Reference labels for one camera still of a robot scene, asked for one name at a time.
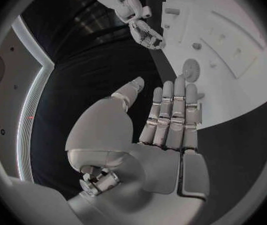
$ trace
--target screw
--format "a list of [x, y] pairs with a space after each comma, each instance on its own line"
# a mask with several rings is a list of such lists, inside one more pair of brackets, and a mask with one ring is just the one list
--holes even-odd
[[195, 49], [195, 50], [200, 50], [202, 48], [202, 45], [200, 43], [197, 43], [197, 42], [194, 42], [192, 47]]

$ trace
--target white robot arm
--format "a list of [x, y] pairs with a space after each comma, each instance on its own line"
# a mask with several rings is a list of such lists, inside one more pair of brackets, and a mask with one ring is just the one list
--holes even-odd
[[98, 1], [113, 9], [118, 18], [129, 25], [131, 35], [138, 44], [152, 50], [159, 50], [165, 46], [163, 37], [141, 20], [152, 16], [148, 6], [143, 7], [139, 0]]

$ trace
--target white light strip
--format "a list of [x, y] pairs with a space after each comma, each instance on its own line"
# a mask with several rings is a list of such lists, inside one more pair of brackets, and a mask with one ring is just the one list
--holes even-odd
[[16, 157], [19, 178], [22, 181], [34, 182], [31, 167], [31, 134], [34, 123], [33, 118], [35, 117], [44, 87], [55, 64], [36, 42], [20, 16], [15, 20], [12, 28], [26, 49], [42, 66], [33, 80], [23, 103], [16, 140]]

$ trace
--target led light strip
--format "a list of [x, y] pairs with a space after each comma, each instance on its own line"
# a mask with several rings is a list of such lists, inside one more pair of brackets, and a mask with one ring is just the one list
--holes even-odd
[[23, 103], [16, 140], [16, 157], [19, 178], [22, 181], [34, 182], [31, 167], [31, 135], [34, 124], [33, 118], [35, 117], [44, 87], [55, 64], [36, 42], [20, 16], [13, 23], [12, 29], [26, 49], [42, 66], [33, 80]]

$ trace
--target gear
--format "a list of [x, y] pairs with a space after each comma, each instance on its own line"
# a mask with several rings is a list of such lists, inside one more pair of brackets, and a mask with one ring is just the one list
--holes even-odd
[[200, 66], [195, 59], [187, 59], [182, 67], [182, 74], [188, 83], [194, 83], [200, 76]]

